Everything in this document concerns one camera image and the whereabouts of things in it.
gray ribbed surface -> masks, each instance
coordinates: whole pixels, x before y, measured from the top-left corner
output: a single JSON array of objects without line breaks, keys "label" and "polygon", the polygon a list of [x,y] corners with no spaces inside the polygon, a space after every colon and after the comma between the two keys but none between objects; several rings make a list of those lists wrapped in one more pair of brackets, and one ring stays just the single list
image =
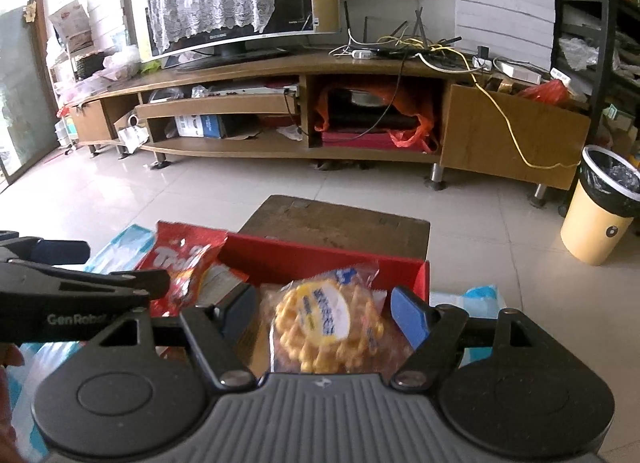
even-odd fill
[{"label": "gray ribbed surface", "polygon": [[[376,375],[271,375],[258,391],[220,399],[201,429],[153,463],[504,463],[466,443],[420,396]],[[594,455],[572,463],[595,463]]]}]

hand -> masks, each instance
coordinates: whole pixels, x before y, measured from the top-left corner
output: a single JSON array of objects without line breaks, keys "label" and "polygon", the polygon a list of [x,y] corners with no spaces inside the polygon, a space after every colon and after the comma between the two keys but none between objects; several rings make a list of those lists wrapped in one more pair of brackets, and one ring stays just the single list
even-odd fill
[{"label": "hand", "polygon": [[15,430],[11,426],[9,382],[4,366],[22,366],[24,359],[14,345],[0,344],[0,463],[24,463],[15,448]]}]

glass door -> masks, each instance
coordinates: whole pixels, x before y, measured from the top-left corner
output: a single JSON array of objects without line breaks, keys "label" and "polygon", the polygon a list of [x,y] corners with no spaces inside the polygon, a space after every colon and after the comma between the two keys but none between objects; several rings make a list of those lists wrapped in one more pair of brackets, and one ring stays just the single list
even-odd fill
[{"label": "glass door", "polygon": [[58,144],[56,115],[36,61],[36,29],[24,17],[30,0],[0,0],[0,190]]}]

waffle cookie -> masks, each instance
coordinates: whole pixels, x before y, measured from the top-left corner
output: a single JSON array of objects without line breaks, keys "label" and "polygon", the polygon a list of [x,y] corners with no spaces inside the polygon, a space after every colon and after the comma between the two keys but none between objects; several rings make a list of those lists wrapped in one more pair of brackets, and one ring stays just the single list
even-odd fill
[{"label": "waffle cookie", "polygon": [[384,333],[370,291],[330,279],[290,289],[276,308],[274,325],[282,348],[303,373],[356,371],[376,353]]}]

screw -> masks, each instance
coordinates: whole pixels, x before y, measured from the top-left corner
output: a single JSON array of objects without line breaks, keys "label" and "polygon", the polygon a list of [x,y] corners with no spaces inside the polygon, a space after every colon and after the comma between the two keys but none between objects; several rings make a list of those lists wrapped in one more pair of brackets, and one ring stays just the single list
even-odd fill
[{"label": "screw", "polygon": [[421,371],[403,371],[399,375],[396,375],[396,383],[400,385],[400,387],[415,389],[427,383],[427,375]]},{"label": "screw", "polygon": [[227,371],[222,375],[220,383],[225,387],[244,387],[255,380],[254,376],[242,369]]}]

